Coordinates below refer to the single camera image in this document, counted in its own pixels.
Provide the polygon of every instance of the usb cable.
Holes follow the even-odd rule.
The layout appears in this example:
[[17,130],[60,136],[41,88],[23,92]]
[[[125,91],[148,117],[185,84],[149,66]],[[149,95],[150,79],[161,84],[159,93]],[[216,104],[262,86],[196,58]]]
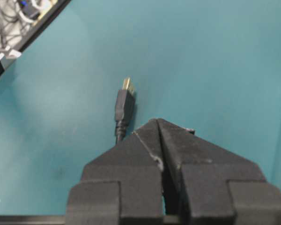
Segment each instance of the usb cable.
[[135,104],[134,92],[135,89],[131,79],[126,78],[123,83],[123,88],[118,91],[115,106],[116,143],[122,141],[126,136],[126,130],[131,121]]

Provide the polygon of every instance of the teal surface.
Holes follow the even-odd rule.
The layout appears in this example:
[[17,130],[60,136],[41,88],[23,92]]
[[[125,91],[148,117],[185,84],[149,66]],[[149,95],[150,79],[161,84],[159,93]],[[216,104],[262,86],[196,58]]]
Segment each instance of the teal surface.
[[133,128],[195,128],[281,188],[281,0],[73,0],[0,78],[0,214],[65,212],[127,76]]

